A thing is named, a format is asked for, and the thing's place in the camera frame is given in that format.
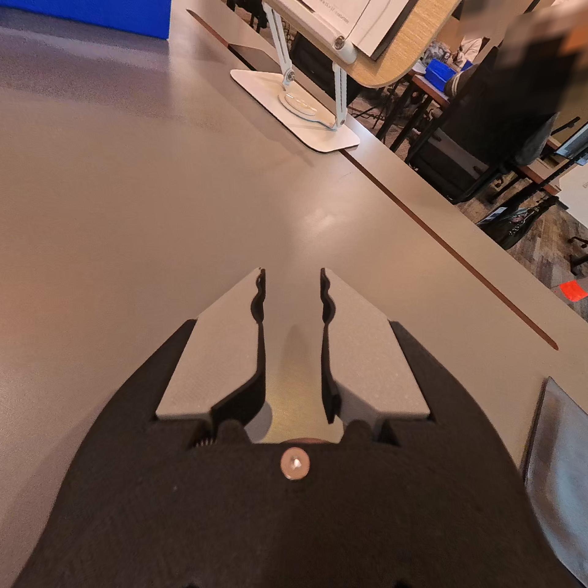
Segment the white wooden document stand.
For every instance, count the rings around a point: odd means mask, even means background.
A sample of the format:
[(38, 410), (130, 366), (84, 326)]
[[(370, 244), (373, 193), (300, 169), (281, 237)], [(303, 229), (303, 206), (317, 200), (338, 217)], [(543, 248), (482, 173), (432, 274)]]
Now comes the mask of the white wooden document stand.
[[(345, 125), (348, 115), (347, 77), (359, 85), (379, 88), (398, 80), (412, 68), (456, 9), (459, 1), (416, 1), (398, 34), (376, 61), (357, 52), (355, 60), (328, 47), (314, 33), (301, 1), (263, 1), (281, 73), (231, 70), (232, 79), (310, 149), (330, 153), (359, 145), (359, 137)], [(332, 61), (335, 113), (295, 80), (282, 19), (294, 25)]]

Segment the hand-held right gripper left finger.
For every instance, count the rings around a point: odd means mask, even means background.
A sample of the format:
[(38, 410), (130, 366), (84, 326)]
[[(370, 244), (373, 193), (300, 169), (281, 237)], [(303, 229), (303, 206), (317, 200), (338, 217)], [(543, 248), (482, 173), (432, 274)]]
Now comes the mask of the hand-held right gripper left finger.
[(159, 420), (247, 425), (266, 397), (263, 333), (266, 272), (254, 268), (205, 309), (156, 410)]

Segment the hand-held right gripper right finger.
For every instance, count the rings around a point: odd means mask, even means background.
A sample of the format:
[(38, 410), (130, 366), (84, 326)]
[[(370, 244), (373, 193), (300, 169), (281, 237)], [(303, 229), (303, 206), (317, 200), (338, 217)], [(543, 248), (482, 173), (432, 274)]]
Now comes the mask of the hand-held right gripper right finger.
[(391, 322), (342, 278), (320, 270), (321, 399), (329, 424), (366, 423), (378, 437), (388, 420), (426, 420), (431, 410)]

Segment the white printed paper sheet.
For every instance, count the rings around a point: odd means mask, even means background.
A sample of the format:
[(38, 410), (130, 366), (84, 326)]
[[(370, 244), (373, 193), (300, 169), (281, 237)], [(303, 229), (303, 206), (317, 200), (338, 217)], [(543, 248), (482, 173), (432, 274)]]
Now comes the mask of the white printed paper sheet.
[(415, 1), (301, 1), (310, 29), (328, 47), (355, 60), (376, 61), (412, 13)]

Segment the black floor bag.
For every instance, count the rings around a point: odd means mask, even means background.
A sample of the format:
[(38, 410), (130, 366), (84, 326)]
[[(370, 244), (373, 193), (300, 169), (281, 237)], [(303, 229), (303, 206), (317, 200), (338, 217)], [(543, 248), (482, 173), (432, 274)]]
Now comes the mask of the black floor bag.
[(534, 206), (519, 208), (503, 215), (505, 207), (491, 213), (476, 226), (505, 251), (516, 245), (530, 231), (533, 224), (551, 207), (560, 204), (557, 196), (549, 195)]

